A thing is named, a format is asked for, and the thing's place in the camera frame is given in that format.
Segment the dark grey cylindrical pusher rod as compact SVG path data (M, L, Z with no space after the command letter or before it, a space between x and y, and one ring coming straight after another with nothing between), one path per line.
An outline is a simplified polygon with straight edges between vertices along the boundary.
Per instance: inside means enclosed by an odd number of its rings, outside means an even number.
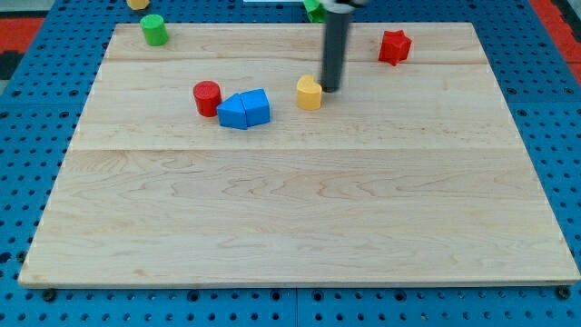
M320 85L325 93L340 89L353 8L348 5L325 6Z

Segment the silver rod mount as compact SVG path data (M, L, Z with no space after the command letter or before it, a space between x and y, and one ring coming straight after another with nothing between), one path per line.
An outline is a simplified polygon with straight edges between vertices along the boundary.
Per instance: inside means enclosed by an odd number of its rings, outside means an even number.
M325 8L359 8L368 3L369 0L322 0Z

